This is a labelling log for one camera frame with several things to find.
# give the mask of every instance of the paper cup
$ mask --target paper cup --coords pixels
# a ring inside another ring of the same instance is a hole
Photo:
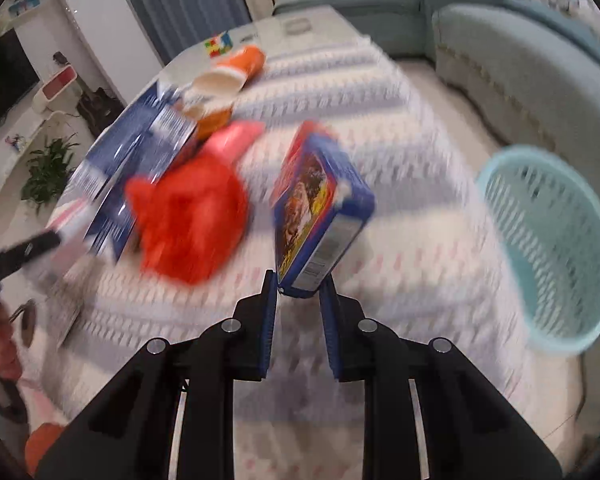
[[[191,86],[205,96],[236,95],[249,79],[262,70],[264,60],[263,51],[255,45],[247,45],[195,78]]]

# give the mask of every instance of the cereal box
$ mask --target cereal box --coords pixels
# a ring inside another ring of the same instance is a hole
[[[308,134],[285,160],[274,204],[280,292],[315,294],[376,207],[375,197],[336,140]]]

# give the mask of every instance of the patterned blanket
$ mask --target patterned blanket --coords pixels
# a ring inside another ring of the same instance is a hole
[[[472,175],[409,80],[365,38],[267,60],[234,116],[266,122],[241,160],[252,220],[231,262],[201,286],[83,259],[50,290],[27,356],[69,418],[149,338],[177,342],[230,316],[274,267],[269,196],[305,119],[323,121],[376,194],[376,214],[333,275],[339,293],[401,337],[444,336],[523,413],[531,409],[521,304]],[[57,320],[84,303],[56,351]],[[363,385],[337,384],[317,299],[278,298],[269,376],[235,385],[236,476],[359,479]]]

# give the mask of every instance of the red plastic bag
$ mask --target red plastic bag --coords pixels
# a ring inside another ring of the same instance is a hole
[[[231,257],[249,199],[233,168],[200,154],[156,184],[134,177],[125,194],[136,215],[142,267],[176,280],[208,280]]]

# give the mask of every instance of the potted plant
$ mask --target potted plant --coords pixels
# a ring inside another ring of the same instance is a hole
[[[70,150],[78,144],[71,142],[73,136],[75,134],[51,142],[45,137],[45,147],[31,152],[33,157],[27,161],[29,179],[20,198],[35,204],[36,214],[42,206],[58,200],[74,172],[75,168],[70,167],[74,154]]]

